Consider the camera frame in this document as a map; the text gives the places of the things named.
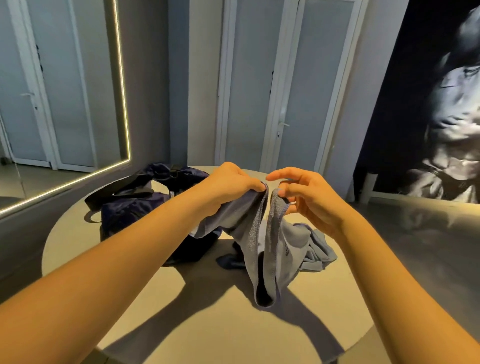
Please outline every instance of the mirror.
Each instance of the mirror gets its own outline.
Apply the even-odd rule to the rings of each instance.
[[[129,158],[115,0],[0,0],[0,213]]]

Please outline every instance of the beige table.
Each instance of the beige table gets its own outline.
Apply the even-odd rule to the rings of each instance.
[[[247,172],[264,181],[264,173]],[[152,187],[166,192],[159,183]],[[100,242],[99,224],[84,221],[87,211],[81,199],[55,224],[43,252],[43,275]],[[308,223],[298,214],[285,219]],[[338,260],[325,271],[298,274],[282,304],[265,311],[252,304],[245,271],[216,264],[233,251],[223,233],[198,263],[160,268],[97,347],[125,364],[326,363],[373,325],[345,257],[334,240],[327,242]]]

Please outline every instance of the clothing pile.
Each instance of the clothing pile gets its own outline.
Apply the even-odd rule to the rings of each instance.
[[[92,213],[101,212],[100,236],[104,240],[207,176],[195,168],[154,163],[92,193],[85,203]],[[146,187],[151,180],[165,185],[170,194]],[[198,261],[225,231],[235,240],[236,253],[219,257],[218,264],[225,269],[246,269],[256,303],[274,305],[300,270],[321,271],[337,258],[318,230],[283,219],[288,201],[277,191],[272,192],[267,220],[263,217],[268,188],[260,193],[250,190],[223,204],[185,238],[166,265]]]

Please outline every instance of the black and white poster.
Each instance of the black and white poster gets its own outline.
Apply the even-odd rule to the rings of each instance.
[[[367,171],[378,192],[479,203],[480,0],[410,0],[356,186]]]

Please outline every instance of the glowing mirror frame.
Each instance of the glowing mirror frame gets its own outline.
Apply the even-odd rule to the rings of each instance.
[[[120,94],[121,94],[121,105],[122,105],[122,111],[123,111],[123,123],[125,127],[125,142],[127,143],[127,159],[122,160],[118,163],[115,163],[109,167],[102,168],[100,170],[97,170],[93,173],[90,173],[86,176],[77,178],[76,180],[70,181],[68,183],[62,184],[60,186],[57,186],[55,188],[52,188],[51,190],[48,190],[46,192],[43,192],[42,194],[39,194],[37,196],[25,199],[15,205],[9,206],[4,208],[3,210],[0,210],[0,218],[4,217],[5,215],[12,213],[14,211],[17,211],[20,209],[22,206],[29,206],[35,201],[43,200],[45,197],[49,195],[53,195],[56,192],[60,192],[62,190],[65,190],[67,187],[73,186],[75,183],[84,181],[88,178],[91,178],[93,176],[96,176],[98,174],[101,174],[103,172],[106,172],[108,170],[112,170],[116,167],[119,167],[121,165],[127,164],[131,160],[131,152],[130,152],[130,139],[129,139],[129,130],[128,130],[128,113],[127,113],[127,103],[126,103],[126,97],[125,97],[125,84],[124,84],[124,77],[123,77],[123,62],[122,62],[122,50],[121,50],[121,41],[120,41],[120,28],[119,28],[119,18],[118,18],[118,0],[112,0],[113,2],[113,18],[114,18],[114,25],[115,25],[115,38],[116,38],[116,46],[117,46],[117,56],[118,56],[118,66],[119,66],[119,72],[120,72]]]

